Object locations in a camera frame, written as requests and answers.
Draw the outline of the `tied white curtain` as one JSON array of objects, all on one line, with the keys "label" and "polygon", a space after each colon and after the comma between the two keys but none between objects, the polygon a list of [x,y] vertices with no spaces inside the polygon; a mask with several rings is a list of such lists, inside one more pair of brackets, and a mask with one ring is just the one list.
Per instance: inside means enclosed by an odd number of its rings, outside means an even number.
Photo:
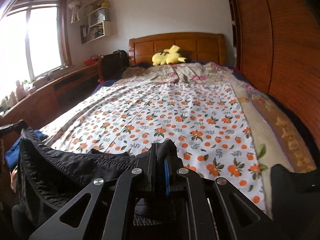
[{"label": "tied white curtain", "polygon": [[73,0],[71,3],[69,3],[68,7],[72,11],[71,15],[71,23],[76,23],[80,21],[79,18],[79,9],[83,5],[83,0]]}]

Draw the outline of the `yellow plush toy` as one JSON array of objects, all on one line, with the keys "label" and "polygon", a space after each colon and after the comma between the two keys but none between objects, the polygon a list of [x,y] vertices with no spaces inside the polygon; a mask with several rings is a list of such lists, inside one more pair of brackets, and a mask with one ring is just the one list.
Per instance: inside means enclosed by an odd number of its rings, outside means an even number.
[{"label": "yellow plush toy", "polygon": [[153,66],[185,63],[186,58],[183,57],[179,51],[180,47],[173,45],[170,49],[165,49],[160,53],[156,53],[152,57]]}]

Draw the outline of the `wooden desk cabinet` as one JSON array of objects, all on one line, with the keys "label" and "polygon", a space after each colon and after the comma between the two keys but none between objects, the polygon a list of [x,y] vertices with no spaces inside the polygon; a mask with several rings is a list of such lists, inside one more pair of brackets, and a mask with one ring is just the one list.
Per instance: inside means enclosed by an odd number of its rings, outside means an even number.
[{"label": "wooden desk cabinet", "polygon": [[1,126],[24,120],[32,129],[41,129],[89,97],[98,80],[98,65],[94,64],[52,81],[7,111]]}]

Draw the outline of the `dark backpack on chair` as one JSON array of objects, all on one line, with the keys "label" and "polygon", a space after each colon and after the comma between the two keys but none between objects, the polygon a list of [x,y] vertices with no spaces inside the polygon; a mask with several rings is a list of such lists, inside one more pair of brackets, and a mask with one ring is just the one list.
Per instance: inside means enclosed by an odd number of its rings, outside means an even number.
[{"label": "dark backpack on chair", "polygon": [[98,74],[100,81],[110,80],[118,77],[130,66],[126,51],[116,50],[112,54],[101,55],[98,58]]}]

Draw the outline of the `floral quilt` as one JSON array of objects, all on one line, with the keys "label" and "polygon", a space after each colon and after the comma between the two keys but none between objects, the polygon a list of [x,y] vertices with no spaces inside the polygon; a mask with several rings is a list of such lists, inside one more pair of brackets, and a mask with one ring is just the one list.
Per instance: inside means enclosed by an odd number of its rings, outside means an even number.
[{"label": "floral quilt", "polygon": [[111,147],[132,155],[172,140],[184,166],[225,177],[272,212],[271,167],[316,168],[292,121],[264,93],[214,63],[137,67],[125,73],[120,129]]}]

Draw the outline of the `black garment at bedside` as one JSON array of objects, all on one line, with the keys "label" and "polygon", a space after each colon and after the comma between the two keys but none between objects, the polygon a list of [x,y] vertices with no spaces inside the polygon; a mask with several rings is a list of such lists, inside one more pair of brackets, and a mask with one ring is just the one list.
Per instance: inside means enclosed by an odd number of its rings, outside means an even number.
[{"label": "black garment at bedside", "polygon": [[272,216],[290,239],[319,239],[319,169],[271,168]]}]

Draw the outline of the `orange print bed sheet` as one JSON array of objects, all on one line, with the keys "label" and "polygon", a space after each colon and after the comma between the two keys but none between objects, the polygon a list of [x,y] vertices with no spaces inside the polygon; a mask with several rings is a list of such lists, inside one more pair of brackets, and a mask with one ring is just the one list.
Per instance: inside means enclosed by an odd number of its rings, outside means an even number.
[{"label": "orange print bed sheet", "polygon": [[41,129],[56,150],[138,155],[171,140],[185,167],[225,177],[266,210],[251,129],[228,83],[128,82],[103,87]]}]

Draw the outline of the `black jacket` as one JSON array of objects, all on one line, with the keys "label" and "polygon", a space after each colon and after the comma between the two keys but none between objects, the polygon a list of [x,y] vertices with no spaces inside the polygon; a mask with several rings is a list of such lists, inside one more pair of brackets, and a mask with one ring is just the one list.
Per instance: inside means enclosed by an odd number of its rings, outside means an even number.
[{"label": "black jacket", "polygon": [[96,178],[119,178],[155,151],[156,167],[164,167],[167,156],[177,156],[171,140],[154,143],[134,157],[127,152],[107,154],[95,149],[88,153],[55,150],[46,146],[31,128],[23,129],[18,158],[16,192],[18,203],[12,208],[16,230],[27,224],[34,231],[66,205]]}]

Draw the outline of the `pink bottle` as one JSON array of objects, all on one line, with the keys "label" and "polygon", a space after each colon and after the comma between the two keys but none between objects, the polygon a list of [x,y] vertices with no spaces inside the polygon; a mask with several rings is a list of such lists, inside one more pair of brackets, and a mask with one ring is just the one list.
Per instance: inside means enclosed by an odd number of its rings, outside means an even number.
[{"label": "pink bottle", "polygon": [[19,80],[16,81],[16,97],[18,101],[21,101],[27,97],[27,93],[24,90],[23,83],[21,83]]}]

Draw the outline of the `white wall shelf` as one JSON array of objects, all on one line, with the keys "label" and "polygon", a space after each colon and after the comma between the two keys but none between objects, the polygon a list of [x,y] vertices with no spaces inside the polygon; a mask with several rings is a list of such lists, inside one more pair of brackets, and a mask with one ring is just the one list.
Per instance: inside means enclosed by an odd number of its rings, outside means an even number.
[{"label": "white wall shelf", "polygon": [[84,7],[80,26],[81,43],[95,41],[111,36],[111,22],[109,19],[110,3],[108,0],[96,0]]}]

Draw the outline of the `folded blue garment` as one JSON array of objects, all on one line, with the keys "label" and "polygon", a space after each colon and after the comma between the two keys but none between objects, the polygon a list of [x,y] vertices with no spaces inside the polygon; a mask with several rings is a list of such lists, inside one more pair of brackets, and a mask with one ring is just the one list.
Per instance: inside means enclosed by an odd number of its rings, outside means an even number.
[{"label": "folded blue garment", "polygon": [[[43,134],[40,130],[36,129],[34,131],[35,135],[40,141],[44,141],[48,138],[48,135]],[[17,166],[18,156],[20,152],[21,138],[18,138],[11,148],[5,153],[5,161],[9,167],[9,171],[13,172]]]}]

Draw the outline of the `wooden louvered wardrobe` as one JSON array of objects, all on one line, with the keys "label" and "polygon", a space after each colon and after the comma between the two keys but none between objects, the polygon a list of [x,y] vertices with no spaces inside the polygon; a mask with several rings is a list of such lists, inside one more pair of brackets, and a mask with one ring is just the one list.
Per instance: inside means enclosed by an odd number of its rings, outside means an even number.
[{"label": "wooden louvered wardrobe", "polygon": [[291,110],[319,143],[319,24],[304,0],[232,0],[237,67]]}]

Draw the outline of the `red bowl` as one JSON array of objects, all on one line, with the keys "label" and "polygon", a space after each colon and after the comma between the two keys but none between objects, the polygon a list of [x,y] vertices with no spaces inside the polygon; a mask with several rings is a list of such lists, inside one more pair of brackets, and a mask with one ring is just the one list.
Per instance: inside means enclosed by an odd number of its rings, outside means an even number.
[{"label": "red bowl", "polygon": [[88,60],[84,61],[84,64],[85,64],[85,66],[89,67],[89,66],[95,64],[96,62],[97,62],[97,59],[93,58],[93,59],[88,59]]}]

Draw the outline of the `window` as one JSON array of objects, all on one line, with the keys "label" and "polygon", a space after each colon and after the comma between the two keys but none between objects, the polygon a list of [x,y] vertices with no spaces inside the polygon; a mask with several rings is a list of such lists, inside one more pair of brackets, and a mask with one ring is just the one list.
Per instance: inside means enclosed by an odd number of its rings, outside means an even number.
[{"label": "window", "polygon": [[70,65],[67,0],[17,0],[1,19],[1,94]]}]

